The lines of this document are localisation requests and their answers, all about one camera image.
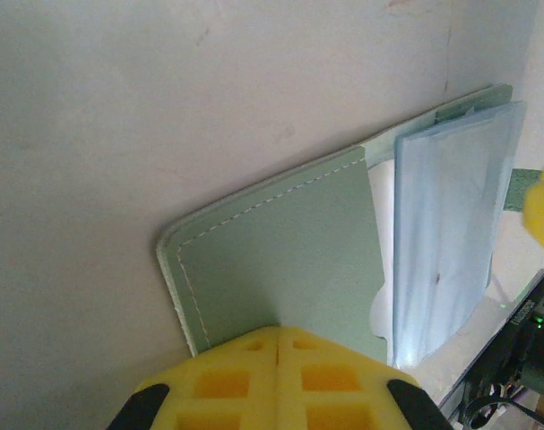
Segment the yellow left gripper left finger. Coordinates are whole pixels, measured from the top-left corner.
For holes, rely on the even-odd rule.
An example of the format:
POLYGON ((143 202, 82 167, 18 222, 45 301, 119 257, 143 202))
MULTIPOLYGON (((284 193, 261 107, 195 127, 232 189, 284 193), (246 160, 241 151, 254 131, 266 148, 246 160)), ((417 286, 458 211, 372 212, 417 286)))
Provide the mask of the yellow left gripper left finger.
POLYGON ((279 329, 266 327, 144 380, 111 429, 274 429, 279 329))

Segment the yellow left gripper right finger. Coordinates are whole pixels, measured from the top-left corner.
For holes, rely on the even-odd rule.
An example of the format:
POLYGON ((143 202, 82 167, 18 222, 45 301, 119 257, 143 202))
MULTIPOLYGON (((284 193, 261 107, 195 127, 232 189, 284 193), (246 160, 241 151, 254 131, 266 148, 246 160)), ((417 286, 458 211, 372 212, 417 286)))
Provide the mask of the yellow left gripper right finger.
POLYGON ((279 329, 279 429, 451 427, 410 375, 308 331, 279 329))

